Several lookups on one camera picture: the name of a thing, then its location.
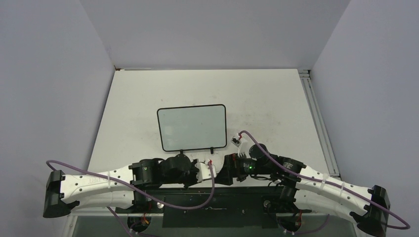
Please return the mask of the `black framed small whiteboard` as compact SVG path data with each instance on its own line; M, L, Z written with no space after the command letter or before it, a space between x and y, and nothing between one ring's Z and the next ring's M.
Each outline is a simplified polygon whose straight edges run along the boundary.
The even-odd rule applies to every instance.
M223 104L160 108L157 120L165 152L213 153L227 146L227 112Z

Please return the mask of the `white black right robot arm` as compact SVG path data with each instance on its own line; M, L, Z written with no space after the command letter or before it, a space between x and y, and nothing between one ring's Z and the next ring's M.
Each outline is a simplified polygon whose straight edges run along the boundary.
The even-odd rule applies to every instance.
M386 235L390 202L385 188L345 183L298 160L274 155L264 144L242 142L237 147L237 153L215 164L217 183L264 176L283 187L279 203L285 211L318 211L348 220L371 236Z

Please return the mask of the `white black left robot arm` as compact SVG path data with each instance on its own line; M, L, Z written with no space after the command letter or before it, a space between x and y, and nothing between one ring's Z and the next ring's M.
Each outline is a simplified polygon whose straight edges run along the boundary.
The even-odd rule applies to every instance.
M121 168L95 173L57 160L48 160L51 169L46 184L44 218L58 218L77 209L117 207L139 213L147 199L164 204L147 194L166 184L190 187L214 177L210 162L190 160L184 154L167 159L143 159Z

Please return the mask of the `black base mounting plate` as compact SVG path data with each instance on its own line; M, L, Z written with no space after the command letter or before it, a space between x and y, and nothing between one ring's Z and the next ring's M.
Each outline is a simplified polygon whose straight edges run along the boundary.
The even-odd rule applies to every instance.
M146 214L151 222L162 221L164 228L232 228L260 226L274 228L273 215L295 214L300 211L296 204L280 199L281 187L218 187L211 201L194 210L180 210L157 206L138 193L137 205L130 202L127 209L116 208L116 213L128 216Z

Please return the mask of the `aluminium right side rail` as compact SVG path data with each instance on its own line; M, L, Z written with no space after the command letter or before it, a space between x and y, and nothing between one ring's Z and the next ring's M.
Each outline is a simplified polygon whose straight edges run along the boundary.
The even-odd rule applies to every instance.
M313 117L313 121L315 123L316 131L319 137L323 155L326 160L328 171L331 176L340 178L340 171L337 165L337 161L335 159L334 151L323 120L323 116L321 114L317 102L317 98L310 77L310 71L298 70L298 74L308 102L309 109Z

